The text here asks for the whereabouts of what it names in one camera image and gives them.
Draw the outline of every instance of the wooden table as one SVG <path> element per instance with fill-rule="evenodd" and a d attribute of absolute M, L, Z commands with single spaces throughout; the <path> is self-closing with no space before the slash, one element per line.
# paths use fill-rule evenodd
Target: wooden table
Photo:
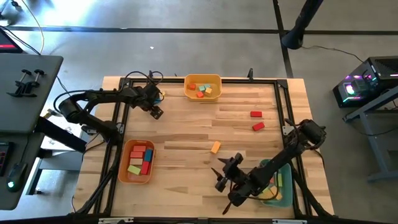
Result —
<path fill-rule="evenodd" d="M 120 77 L 105 77 L 103 88 L 118 87 Z M 288 79 L 294 117 L 298 123 L 312 118 L 304 81 Z M 232 206 L 226 215 L 228 189 L 219 193 L 216 176 L 210 167 L 221 171 L 217 159 L 240 152 L 245 171 L 282 149 L 282 139 L 275 105 L 274 87 L 267 84 L 223 84 L 217 102 L 192 102 L 184 95 L 182 83 L 161 83 L 165 100 L 163 116 L 155 120 L 139 108 L 130 110 L 124 140 L 145 139 L 157 150 L 152 178 L 144 185 L 117 182 L 112 216 L 120 217 L 224 217 L 224 218 L 293 218 L 293 208 L 265 207 L 256 200 Z M 95 116 L 111 120 L 114 104 L 99 105 Z M 261 110 L 263 118 L 250 118 L 251 110 Z M 265 128 L 254 132 L 252 125 L 263 121 Z M 96 139 L 88 147 L 101 141 Z M 216 155 L 210 153 L 215 141 L 221 142 Z M 93 193 L 100 179 L 105 146 L 87 152 L 81 166 L 74 204 L 79 209 Z M 309 189 L 326 211 L 333 213 L 325 171 L 320 157 L 312 151 L 302 155 Z M 104 209 L 108 188 L 104 191 Z M 300 208 L 305 211 L 298 190 Z"/>

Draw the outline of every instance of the concrete floor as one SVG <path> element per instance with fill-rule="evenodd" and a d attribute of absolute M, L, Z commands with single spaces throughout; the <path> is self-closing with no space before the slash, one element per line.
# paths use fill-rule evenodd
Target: concrete floor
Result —
<path fill-rule="evenodd" d="M 272 0 L 28 2 L 43 26 L 277 29 Z M 303 2 L 279 0 L 285 29 L 294 25 Z M 325 0 L 309 29 L 398 30 L 397 7 L 395 0 Z M 7 6 L 3 14 L 15 26 L 35 26 L 24 8 L 16 11 Z M 39 32 L 15 34 L 40 47 Z M 397 38 L 306 35 L 304 46 L 334 47 L 364 60 L 397 55 Z M 277 34 L 46 32 L 44 54 L 64 57 L 59 77 L 69 90 L 99 88 L 105 75 L 124 75 L 131 70 L 245 77 L 252 67 L 255 77 L 286 77 Z M 350 55 L 322 49 L 290 50 L 289 54 L 294 77 L 305 80 L 313 118 L 327 128 L 322 154 L 335 213 L 343 218 L 397 223 L 398 181 L 366 182 L 369 174 L 377 172 L 375 158 L 367 139 L 342 122 L 341 117 L 349 110 L 340 110 L 331 94 L 334 85 L 360 62 Z M 46 106 L 52 107 L 52 100 L 62 92 L 56 84 Z M 47 194 L 23 196 L 15 210 L 0 211 L 0 219 L 68 213 L 76 180 L 74 173 L 44 172 L 39 188 Z"/>

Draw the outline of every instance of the black metal frame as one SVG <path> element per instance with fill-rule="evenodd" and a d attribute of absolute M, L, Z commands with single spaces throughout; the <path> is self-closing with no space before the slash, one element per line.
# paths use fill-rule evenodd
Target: black metal frame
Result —
<path fill-rule="evenodd" d="M 128 78 L 127 80 L 128 80 L 128 84 L 130 86 L 132 86 L 134 83 L 145 83 L 146 82 L 146 78 L 144 78 L 144 77 L 143 78 L 141 78 L 141 77 L 140 78 Z M 120 79 L 119 89 L 122 88 L 121 85 L 124 83 L 124 81 L 125 81 L 124 78 Z M 290 119 L 291 121 L 294 122 L 294 115 L 293 115 L 292 104 L 290 101 L 289 86 L 287 84 L 287 80 L 286 79 L 283 79 L 283 80 L 282 79 L 279 79 L 279 80 L 253 79 L 252 69 L 250 69 L 247 79 L 245 79 L 245 78 L 229 78 L 229 79 L 221 79 L 221 81 L 222 81 L 222 83 L 234 83 L 234 84 L 270 84 L 274 87 L 275 100 L 276 100 L 276 104 L 277 104 L 277 112 L 278 112 L 278 117 L 279 117 L 280 133 L 282 136 L 282 142 L 285 146 L 286 142 L 285 142 L 285 137 L 284 137 L 283 128 L 282 128 L 283 126 L 285 126 L 285 121 L 284 121 L 284 112 L 283 112 L 283 108 L 282 108 L 282 100 L 280 97 L 280 89 L 282 89 L 282 91 L 284 92 L 286 108 L 287 108 L 287 117 L 288 117 L 288 119 Z M 181 78 L 179 78 L 179 77 L 178 78 L 164 78 L 162 80 L 162 83 L 184 83 L 184 78 L 183 77 L 181 77 Z M 117 120 L 118 120 L 119 110 L 120 110 L 120 103 L 116 103 L 115 107 L 114 107 L 114 111 L 113 111 L 113 118 L 112 118 L 112 120 L 114 122 L 117 122 Z M 126 127 L 128 112 L 129 112 L 129 107 L 125 106 L 124 112 L 123 112 L 123 117 L 122 117 L 122 122 L 121 122 L 122 125 L 124 125 L 124 127 Z M 123 147 L 123 139 L 124 139 L 124 130 L 123 130 L 123 138 L 121 141 L 118 142 L 118 145 L 117 145 L 118 150 L 116 150 L 116 153 L 121 153 L 121 149 Z M 111 151 L 112 151 L 112 147 L 108 146 L 105 151 L 100 181 L 102 180 L 102 178 L 108 171 L 108 164 L 109 164 L 109 160 L 110 160 Z M 298 156 L 296 158 L 296 160 L 297 160 L 298 173 L 301 176 L 304 183 L 306 183 L 301 156 Z M 117 181 L 117 175 L 114 175 L 113 178 L 111 179 L 111 185 L 110 185 L 109 192 L 108 192 L 106 208 L 104 210 L 104 213 L 109 216 L 111 215 L 114 191 L 116 188 L 116 181 Z M 293 182 L 293 186 L 294 186 L 293 187 L 293 191 L 294 191 L 293 210 L 294 210 L 295 217 L 298 218 L 302 215 L 302 212 L 299 207 L 299 199 L 297 197 L 295 181 L 292 180 L 292 182 Z M 95 203 L 93 213 L 100 213 L 102 194 L 100 195 L 99 199 Z M 311 206 L 308 202 L 308 199 L 305 197 L 304 197 L 304 205 L 305 205 L 305 214 L 312 215 Z"/>

